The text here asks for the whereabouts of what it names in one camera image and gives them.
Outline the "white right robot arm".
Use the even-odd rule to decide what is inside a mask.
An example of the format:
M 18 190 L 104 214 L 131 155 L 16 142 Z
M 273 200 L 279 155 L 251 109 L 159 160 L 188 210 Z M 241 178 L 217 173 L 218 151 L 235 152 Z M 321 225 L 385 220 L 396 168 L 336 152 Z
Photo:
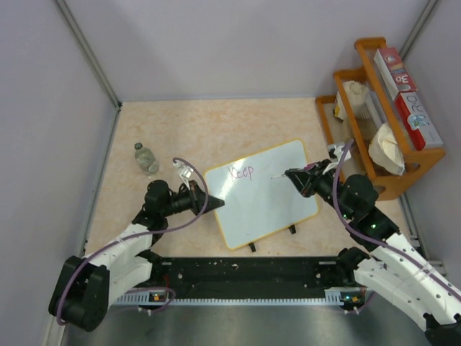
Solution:
M 431 345 L 460 344 L 460 289 L 445 278 L 376 205 L 378 193 L 360 174 L 340 182 L 327 161 L 285 176 L 304 197 L 320 197 L 335 209 L 350 237 L 360 244 L 342 251 L 336 276 L 358 283 L 411 318 Z

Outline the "yellow-framed whiteboard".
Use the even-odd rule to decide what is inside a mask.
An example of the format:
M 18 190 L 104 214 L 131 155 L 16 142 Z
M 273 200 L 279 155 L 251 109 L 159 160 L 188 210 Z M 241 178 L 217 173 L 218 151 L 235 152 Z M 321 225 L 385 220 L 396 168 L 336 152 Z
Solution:
M 204 173 L 209 193 L 225 201 L 215 210 L 225 245 L 239 249 L 317 215 L 315 197 L 304 198 L 288 178 L 272 179 L 308 163 L 294 139 Z

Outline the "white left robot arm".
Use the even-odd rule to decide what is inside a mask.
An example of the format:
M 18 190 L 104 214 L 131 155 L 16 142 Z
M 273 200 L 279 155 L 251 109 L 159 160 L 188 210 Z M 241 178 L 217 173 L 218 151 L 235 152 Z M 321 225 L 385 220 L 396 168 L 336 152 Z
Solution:
M 171 232 L 167 218 L 191 211 L 195 218 L 225 205 L 196 181 L 178 191 L 167 182 L 147 186 L 144 203 L 127 228 L 101 249 L 85 257 L 71 256 L 63 264 L 48 306 L 60 325 L 72 324 L 86 332 L 95 330 L 110 306 L 135 286 L 157 285 L 163 268 L 151 247 Z

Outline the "purple-capped whiteboard marker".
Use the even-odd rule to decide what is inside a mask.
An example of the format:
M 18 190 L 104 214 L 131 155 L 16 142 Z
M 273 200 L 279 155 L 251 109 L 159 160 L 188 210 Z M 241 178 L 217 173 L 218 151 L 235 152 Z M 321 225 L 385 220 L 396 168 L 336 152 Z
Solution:
M 311 167 L 312 169 L 316 166 L 316 164 L 307 164 L 306 166 L 304 167 Z M 281 174 L 278 174 L 276 176 L 273 176 L 272 179 L 277 179 L 277 178 L 282 178 L 282 177 L 286 177 L 284 175 L 285 172 L 281 173 Z

